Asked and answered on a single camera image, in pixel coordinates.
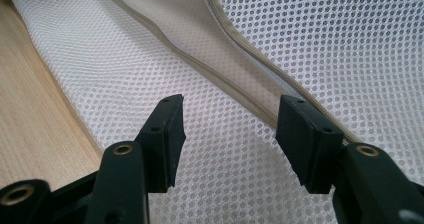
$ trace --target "honeycomb mesh pattern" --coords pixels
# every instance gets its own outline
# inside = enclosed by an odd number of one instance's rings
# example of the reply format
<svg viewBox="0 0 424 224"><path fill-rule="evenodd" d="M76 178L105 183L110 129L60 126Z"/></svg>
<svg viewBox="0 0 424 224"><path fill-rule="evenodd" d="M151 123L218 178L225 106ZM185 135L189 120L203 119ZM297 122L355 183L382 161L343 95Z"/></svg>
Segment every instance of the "honeycomb mesh pattern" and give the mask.
<svg viewBox="0 0 424 224"><path fill-rule="evenodd" d="M424 0L218 0L344 126L424 183Z"/></svg>
<svg viewBox="0 0 424 224"><path fill-rule="evenodd" d="M187 140L176 187L150 195L153 223L331 223L274 130L179 60L111 0L13 0L41 57L101 148L132 140L182 93Z"/></svg>

